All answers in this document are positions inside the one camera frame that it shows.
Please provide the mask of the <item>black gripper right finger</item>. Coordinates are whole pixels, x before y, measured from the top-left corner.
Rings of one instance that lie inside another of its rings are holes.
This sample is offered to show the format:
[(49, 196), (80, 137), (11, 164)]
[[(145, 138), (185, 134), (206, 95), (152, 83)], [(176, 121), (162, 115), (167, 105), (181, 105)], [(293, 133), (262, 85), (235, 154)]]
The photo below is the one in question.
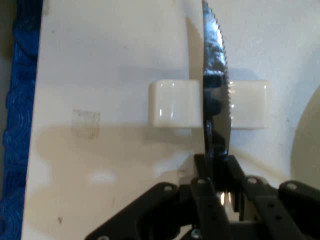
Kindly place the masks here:
[(225, 162), (226, 190), (239, 222), (225, 224), (227, 240), (318, 240), (320, 191), (289, 180), (274, 188), (246, 176), (234, 156)]

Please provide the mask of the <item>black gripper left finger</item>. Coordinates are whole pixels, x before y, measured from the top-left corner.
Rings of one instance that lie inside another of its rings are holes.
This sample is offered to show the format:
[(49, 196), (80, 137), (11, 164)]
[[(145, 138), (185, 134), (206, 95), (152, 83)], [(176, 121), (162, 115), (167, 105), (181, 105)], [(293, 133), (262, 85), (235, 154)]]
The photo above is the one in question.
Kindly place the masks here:
[(193, 157), (196, 176), (189, 184), (160, 182), (86, 236), (87, 240), (173, 240), (191, 225), (203, 239), (227, 222), (203, 154)]

